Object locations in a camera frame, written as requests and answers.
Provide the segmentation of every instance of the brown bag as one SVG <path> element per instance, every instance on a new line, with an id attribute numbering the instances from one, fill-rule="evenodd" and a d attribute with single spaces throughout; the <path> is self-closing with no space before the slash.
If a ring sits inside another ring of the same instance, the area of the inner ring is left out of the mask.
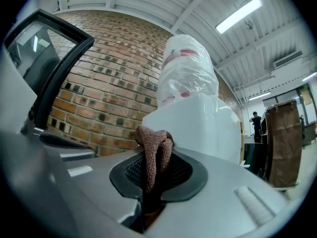
<path id="1" fill-rule="evenodd" d="M 271 106 L 265 118 L 268 134 L 265 177 L 274 187 L 294 186 L 302 155 L 302 127 L 296 101 Z"/>

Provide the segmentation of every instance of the plastic bag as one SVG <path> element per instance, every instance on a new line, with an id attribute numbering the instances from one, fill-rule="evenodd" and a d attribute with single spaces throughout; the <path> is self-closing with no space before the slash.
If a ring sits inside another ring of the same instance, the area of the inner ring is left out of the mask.
<path id="1" fill-rule="evenodd" d="M 158 79 L 158 107 L 197 93 L 218 96 L 218 80 L 209 53 L 189 35 L 171 37 Z"/>

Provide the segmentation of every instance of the air conditioner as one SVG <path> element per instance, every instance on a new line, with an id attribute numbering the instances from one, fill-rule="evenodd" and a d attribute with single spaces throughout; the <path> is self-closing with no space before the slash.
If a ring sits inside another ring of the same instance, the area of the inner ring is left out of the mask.
<path id="1" fill-rule="evenodd" d="M 288 56 L 285 56 L 283 57 L 282 59 L 280 60 L 277 60 L 273 63 L 273 68 L 274 69 L 278 69 L 282 66 L 285 66 L 286 64 L 298 59 L 298 58 L 301 58 L 303 55 L 303 52 L 302 51 L 296 51 L 294 53 L 291 53 L 289 54 Z"/>

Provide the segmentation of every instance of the ceiling light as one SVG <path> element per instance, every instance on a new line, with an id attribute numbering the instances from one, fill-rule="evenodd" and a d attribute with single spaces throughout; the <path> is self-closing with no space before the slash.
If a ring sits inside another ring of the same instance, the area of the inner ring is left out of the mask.
<path id="1" fill-rule="evenodd" d="M 36 52 L 36 49 L 38 47 L 38 37 L 34 36 L 34 44 L 33 44 L 33 51 Z"/>
<path id="2" fill-rule="evenodd" d="M 302 81 L 304 82 L 304 81 L 306 81 L 307 79 L 310 79 L 311 77 L 314 77 L 314 76 L 316 76 L 316 75 L 317 75 L 317 72 L 314 72 L 313 74 L 310 74 L 309 76 L 304 77 Z"/>
<path id="3" fill-rule="evenodd" d="M 261 0 L 251 0 L 246 5 L 242 6 L 236 12 L 227 17 L 224 21 L 216 26 L 220 34 L 227 31 L 235 23 L 239 22 L 244 17 L 248 16 L 251 12 L 262 6 Z"/>
<path id="4" fill-rule="evenodd" d="M 271 92 L 268 92 L 268 93 L 263 93 L 263 94 L 258 95 L 258 96 L 256 96 L 256 97 L 252 97 L 252 98 L 250 98 L 250 99 L 249 99 L 249 101 L 251 101 L 251 100 L 255 100 L 255 99 L 257 99 L 257 98 L 261 98 L 261 97 L 266 96 L 266 95 L 269 95 L 269 94 L 271 94 Z"/>

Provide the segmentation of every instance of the brown towel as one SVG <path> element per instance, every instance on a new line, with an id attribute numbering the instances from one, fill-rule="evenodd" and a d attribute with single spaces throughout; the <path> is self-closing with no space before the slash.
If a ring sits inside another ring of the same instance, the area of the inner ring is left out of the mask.
<path id="1" fill-rule="evenodd" d="M 135 140 L 145 149 L 147 160 L 145 193 L 150 193 L 155 184 L 156 174 L 162 174 L 168 168 L 174 141 L 171 134 L 166 130 L 154 131 L 140 125 L 135 132 Z"/>

